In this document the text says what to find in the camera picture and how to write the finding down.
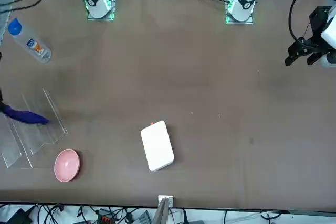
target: plastic bottle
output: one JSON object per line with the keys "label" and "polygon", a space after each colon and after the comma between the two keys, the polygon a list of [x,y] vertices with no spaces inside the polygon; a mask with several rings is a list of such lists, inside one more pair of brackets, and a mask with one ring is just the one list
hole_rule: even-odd
{"label": "plastic bottle", "polygon": [[35,59],[42,63],[50,61],[51,50],[28,27],[23,26],[17,18],[9,23],[8,31],[14,40]]}

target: blue cloth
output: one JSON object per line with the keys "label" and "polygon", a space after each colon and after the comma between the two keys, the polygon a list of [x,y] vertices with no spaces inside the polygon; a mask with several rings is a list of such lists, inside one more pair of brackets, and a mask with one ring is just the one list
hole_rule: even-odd
{"label": "blue cloth", "polygon": [[19,110],[13,110],[11,106],[4,105],[2,112],[8,116],[9,118],[12,118],[16,121],[28,123],[28,124],[47,124],[49,123],[49,120],[45,117],[35,114],[30,111],[19,111]]}

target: bottle label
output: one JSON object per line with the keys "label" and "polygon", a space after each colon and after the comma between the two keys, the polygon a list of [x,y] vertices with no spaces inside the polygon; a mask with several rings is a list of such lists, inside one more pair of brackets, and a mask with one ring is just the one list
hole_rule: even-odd
{"label": "bottle label", "polygon": [[30,39],[27,43],[27,46],[32,49],[39,56],[43,53],[44,49],[40,46],[40,44],[33,39]]}

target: brown table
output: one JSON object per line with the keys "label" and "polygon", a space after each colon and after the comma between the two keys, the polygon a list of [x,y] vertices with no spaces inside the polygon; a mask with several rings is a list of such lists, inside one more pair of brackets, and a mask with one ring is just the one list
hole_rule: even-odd
{"label": "brown table", "polygon": [[[43,65],[5,34],[6,100],[49,90],[83,166],[1,168],[0,200],[155,206],[334,209],[336,72],[304,58],[285,67],[292,0],[258,0],[254,25],[225,25],[212,0],[117,0],[114,22],[88,22],[81,0],[16,12],[52,49]],[[303,34],[323,0],[298,0]],[[150,172],[142,128],[164,120],[175,162]]]}

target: white box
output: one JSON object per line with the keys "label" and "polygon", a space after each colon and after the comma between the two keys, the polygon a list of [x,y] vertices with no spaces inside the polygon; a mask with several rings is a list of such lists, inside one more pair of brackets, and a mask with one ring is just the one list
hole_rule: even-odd
{"label": "white box", "polygon": [[174,153],[164,121],[154,123],[141,131],[148,168],[160,170],[174,161]]}

